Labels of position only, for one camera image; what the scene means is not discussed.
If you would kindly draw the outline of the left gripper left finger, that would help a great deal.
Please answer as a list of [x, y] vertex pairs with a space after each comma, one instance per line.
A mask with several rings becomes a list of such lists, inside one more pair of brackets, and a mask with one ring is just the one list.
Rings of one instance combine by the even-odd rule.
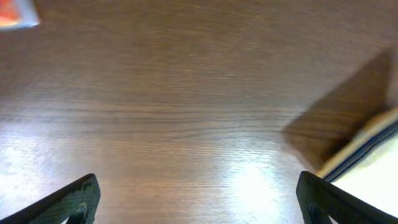
[[92, 224], [101, 197], [94, 174], [87, 174], [56, 192], [4, 218], [1, 223]]

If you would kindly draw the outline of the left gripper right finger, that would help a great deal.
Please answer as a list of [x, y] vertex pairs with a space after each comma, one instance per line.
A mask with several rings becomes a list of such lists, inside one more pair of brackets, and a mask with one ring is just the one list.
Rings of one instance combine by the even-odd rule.
[[397, 218], [352, 196], [311, 172], [300, 173], [296, 195], [305, 224], [397, 224]]

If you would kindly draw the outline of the yellow snack bag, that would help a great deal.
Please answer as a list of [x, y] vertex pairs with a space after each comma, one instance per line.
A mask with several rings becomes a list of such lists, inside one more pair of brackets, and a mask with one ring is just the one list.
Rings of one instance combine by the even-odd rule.
[[397, 108], [366, 123], [316, 175], [397, 217]]

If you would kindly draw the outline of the orange tissue pack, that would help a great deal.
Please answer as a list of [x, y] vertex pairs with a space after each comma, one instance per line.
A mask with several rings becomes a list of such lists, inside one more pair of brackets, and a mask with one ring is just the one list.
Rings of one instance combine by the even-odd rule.
[[1, 30], [16, 30], [40, 24], [33, 0], [1, 0]]

